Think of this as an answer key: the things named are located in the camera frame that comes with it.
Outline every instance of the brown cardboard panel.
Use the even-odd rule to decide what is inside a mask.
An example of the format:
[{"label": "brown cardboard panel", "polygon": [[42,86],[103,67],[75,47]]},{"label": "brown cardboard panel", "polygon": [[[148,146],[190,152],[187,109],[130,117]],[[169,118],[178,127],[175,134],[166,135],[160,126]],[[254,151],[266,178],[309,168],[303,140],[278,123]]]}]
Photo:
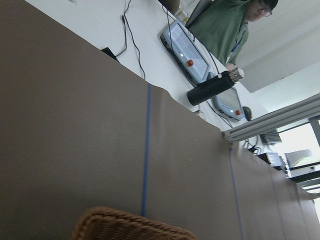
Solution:
[{"label": "brown cardboard panel", "polygon": [[146,216],[199,239],[241,239],[229,144],[220,130],[152,88]]},{"label": "brown cardboard panel", "polygon": [[1,1],[1,239],[67,239],[139,214],[147,83],[27,2]]},{"label": "brown cardboard panel", "polygon": [[295,182],[280,172],[270,172],[287,240],[309,239]]},{"label": "brown cardboard panel", "polygon": [[284,240],[270,166],[240,144],[232,151],[239,211],[246,240]]},{"label": "brown cardboard panel", "polygon": [[320,224],[315,209],[313,195],[306,192],[301,187],[297,187],[297,193],[299,194],[302,217],[306,225],[306,230],[309,237],[308,239],[318,239],[320,236]]}]

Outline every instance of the black cable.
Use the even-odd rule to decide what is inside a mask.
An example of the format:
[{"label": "black cable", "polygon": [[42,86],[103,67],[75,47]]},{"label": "black cable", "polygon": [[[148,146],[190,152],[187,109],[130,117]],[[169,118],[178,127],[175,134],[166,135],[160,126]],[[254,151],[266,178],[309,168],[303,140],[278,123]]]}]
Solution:
[{"label": "black cable", "polygon": [[127,19],[127,17],[126,17],[126,13],[127,13],[128,9],[129,9],[130,2],[131,2],[131,0],[129,0],[128,6],[127,6],[126,10],[125,10],[124,13],[123,13],[123,17],[124,17],[124,19],[125,19],[126,25],[128,26],[128,29],[129,29],[129,31],[130,31],[133,45],[134,45],[134,47],[135,47],[135,48],[137,49],[137,51],[138,51],[138,62],[139,62],[140,69],[141,69],[142,72],[143,72],[143,79],[146,80],[146,73],[145,73],[145,70],[143,69],[143,67],[142,67],[142,65],[141,65],[141,58],[140,58],[141,53],[140,53],[140,50],[139,50],[139,48],[137,47],[137,45],[136,45],[136,43],[135,43],[134,35],[133,35],[132,31],[131,31],[131,28],[130,28],[128,19]]},{"label": "black cable", "polygon": [[246,144],[245,148],[246,148],[246,149],[249,149],[249,147],[250,147],[250,141],[249,141],[249,139],[246,139],[246,140],[245,140],[245,144]]},{"label": "black cable", "polygon": [[248,140],[246,141],[246,148],[249,149],[249,147],[253,147],[250,143],[250,139],[248,138]]},{"label": "black cable", "polygon": [[168,8],[166,8],[166,19],[167,19],[167,21],[168,21],[168,27],[169,27],[170,45],[171,45],[171,49],[172,49],[172,51],[173,51],[174,48],[172,47],[171,27],[170,27],[170,22],[169,22]]},{"label": "black cable", "polygon": [[216,64],[216,61],[215,61],[214,58],[212,57],[210,51],[208,50],[208,48],[207,48],[205,45],[203,45],[203,46],[205,47],[205,49],[207,50],[208,54],[210,55],[210,58],[211,58],[212,62],[214,63],[214,66],[215,66],[215,68],[216,68],[217,74],[220,74],[219,69],[218,69],[218,66],[217,66],[217,64]]},{"label": "black cable", "polygon": [[261,148],[260,147],[256,147],[255,149],[258,150],[258,153],[257,154],[260,154],[262,152]]},{"label": "black cable", "polygon": [[245,145],[247,144],[247,142],[248,142],[248,139],[245,139],[244,143],[242,144],[242,147],[246,148]]},{"label": "black cable", "polygon": [[221,114],[219,114],[219,113],[210,105],[210,103],[209,103],[207,100],[206,100],[205,102],[209,105],[209,107],[211,108],[211,110],[212,110],[215,114],[217,114],[230,128],[233,128],[232,124],[230,123],[230,121],[229,121],[228,119],[226,119],[224,116],[222,116]]},{"label": "black cable", "polygon": [[121,54],[123,54],[126,50],[127,50],[127,28],[126,28],[126,21],[124,16],[121,16],[122,22],[123,22],[123,28],[124,28],[124,49],[117,55],[115,55],[116,57],[120,56]]},{"label": "black cable", "polygon": [[256,141],[255,141],[255,146],[257,146],[258,142],[259,142],[259,136],[257,135],[256,136]]},{"label": "black cable", "polygon": [[168,9],[165,10],[165,9],[164,9],[164,5],[163,5],[163,4],[161,4],[161,5],[162,5],[162,10],[164,11],[164,13],[168,14]]}]

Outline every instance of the lanyard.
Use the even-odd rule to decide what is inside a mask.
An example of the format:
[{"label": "lanyard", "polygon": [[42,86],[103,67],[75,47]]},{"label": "lanyard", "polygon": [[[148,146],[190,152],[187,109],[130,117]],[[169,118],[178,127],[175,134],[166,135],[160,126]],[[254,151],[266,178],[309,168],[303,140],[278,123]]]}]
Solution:
[{"label": "lanyard", "polygon": [[245,23],[245,31],[243,32],[243,34],[242,34],[242,36],[241,36],[241,38],[240,38],[240,41],[239,41],[239,42],[236,42],[235,45],[233,46],[233,48],[232,48],[232,50],[231,50],[231,53],[233,53],[233,52],[237,49],[237,47],[240,45],[240,43],[241,43],[242,39],[244,38],[244,35],[245,35],[245,33],[247,32],[247,30],[248,30],[248,24]]}]

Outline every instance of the touchscreen display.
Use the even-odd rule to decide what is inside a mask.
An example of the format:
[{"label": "touchscreen display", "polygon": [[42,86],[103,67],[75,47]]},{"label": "touchscreen display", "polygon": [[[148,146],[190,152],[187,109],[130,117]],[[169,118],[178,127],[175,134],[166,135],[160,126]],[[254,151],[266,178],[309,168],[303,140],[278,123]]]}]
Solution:
[{"label": "touchscreen display", "polygon": [[207,76],[205,76],[205,74],[207,73],[209,65],[179,24],[171,28],[171,39],[173,51],[177,57],[180,58],[182,64],[188,60],[193,61],[193,66],[185,66],[187,70],[192,72],[196,80],[206,78]]},{"label": "touchscreen display", "polygon": [[220,93],[218,95],[221,104],[226,105],[234,110],[240,110],[241,106],[239,104],[238,95],[234,88],[229,88],[228,90]]}]

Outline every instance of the white table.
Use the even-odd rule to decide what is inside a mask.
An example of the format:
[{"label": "white table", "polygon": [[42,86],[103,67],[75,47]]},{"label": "white table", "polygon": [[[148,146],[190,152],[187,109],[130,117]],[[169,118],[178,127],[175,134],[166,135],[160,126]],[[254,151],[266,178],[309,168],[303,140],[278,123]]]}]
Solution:
[{"label": "white table", "polygon": [[[98,49],[109,47],[117,55],[124,49],[124,26],[121,20],[129,0],[77,0],[77,4],[67,0],[27,0],[30,4],[64,25]],[[145,80],[154,86],[163,88],[171,97],[192,112],[204,112],[205,120],[220,128],[229,129],[223,120],[203,102],[193,106],[187,99],[187,92],[192,89],[178,64],[163,46],[160,35],[168,27],[167,14],[157,0],[132,0],[126,13],[133,38],[140,49],[141,65],[145,71]],[[205,48],[195,41],[195,44],[212,63]],[[138,62],[138,52],[134,47],[127,29],[127,50],[118,57],[125,67],[139,76],[143,76]],[[216,60],[219,71],[225,67]],[[214,64],[211,71],[216,73]],[[238,82],[235,85],[241,104],[251,108],[253,117],[257,118],[267,113],[257,100]],[[233,126],[245,123],[246,120],[230,119]]]}]

